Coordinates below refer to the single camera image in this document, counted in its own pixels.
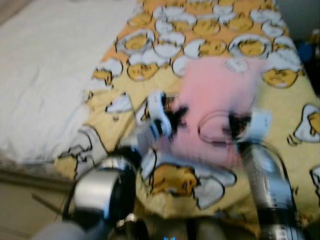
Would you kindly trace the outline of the white bed sheet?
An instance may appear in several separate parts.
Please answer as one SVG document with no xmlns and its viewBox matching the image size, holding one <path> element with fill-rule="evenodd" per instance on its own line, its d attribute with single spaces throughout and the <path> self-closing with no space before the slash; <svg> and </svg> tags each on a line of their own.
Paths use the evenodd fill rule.
<svg viewBox="0 0 320 240">
<path fill-rule="evenodd" d="M 137 0 L 32 0 L 0 24 L 0 158 L 52 162 L 89 116 L 89 90 L 106 90 L 124 61 L 107 52 Z"/>
</svg>

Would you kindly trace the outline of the blue and orange toy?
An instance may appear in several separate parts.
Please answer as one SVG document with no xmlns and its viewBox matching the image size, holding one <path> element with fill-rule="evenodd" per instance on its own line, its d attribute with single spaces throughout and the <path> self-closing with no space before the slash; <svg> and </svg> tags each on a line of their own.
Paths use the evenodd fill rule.
<svg viewBox="0 0 320 240">
<path fill-rule="evenodd" d="M 303 63 L 311 63 L 319 59 L 320 29 L 314 29 L 307 39 L 298 39 L 294 43 Z"/>
</svg>

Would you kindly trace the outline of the dark wooden cabinet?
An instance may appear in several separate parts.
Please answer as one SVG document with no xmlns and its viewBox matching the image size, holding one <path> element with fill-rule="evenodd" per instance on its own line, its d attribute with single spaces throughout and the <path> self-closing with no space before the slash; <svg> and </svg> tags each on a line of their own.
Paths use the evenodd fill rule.
<svg viewBox="0 0 320 240">
<path fill-rule="evenodd" d="M 310 58 L 304 62 L 304 68 L 313 88 L 314 94 L 320 97 L 320 60 L 318 58 Z"/>
</svg>

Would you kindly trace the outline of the yellow egg cartoon blanket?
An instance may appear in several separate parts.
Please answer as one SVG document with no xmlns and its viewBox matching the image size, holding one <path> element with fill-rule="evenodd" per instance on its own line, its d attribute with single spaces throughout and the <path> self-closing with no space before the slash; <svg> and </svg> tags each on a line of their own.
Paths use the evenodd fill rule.
<svg viewBox="0 0 320 240">
<path fill-rule="evenodd" d="M 147 96 L 178 95 L 186 64 L 204 57 L 266 61 L 253 106 L 272 113 L 263 140 L 290 182 L 297 215 L 320 217 L 312 171 L 320 163 L 320 100 L 315 95 L 276 0 L 139 0 L 106 54 L 124 62 L 110 88 L 89 90 L 89 116 L 55 169 L 77 178 L 112 151 L 134 125 L 149 118 Z"/>
</svg>

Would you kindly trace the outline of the pink fluffy pillow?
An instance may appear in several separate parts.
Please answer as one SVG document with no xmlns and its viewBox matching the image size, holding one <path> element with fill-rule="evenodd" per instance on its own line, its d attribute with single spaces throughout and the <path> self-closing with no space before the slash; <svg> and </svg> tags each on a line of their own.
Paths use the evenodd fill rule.
<svg viewBox="0 0 320 240">
<path fill-rule="evenodd" d="M 187 62 L 181 88 L 170 105 L 188 105 L 187 127 L 173 131 L 158 148 L 188 162 L 231 169 L 239 156 L 229 134 L 229 115 L 250 115 L 266 61 L 202 57 Z"/>
</svg>

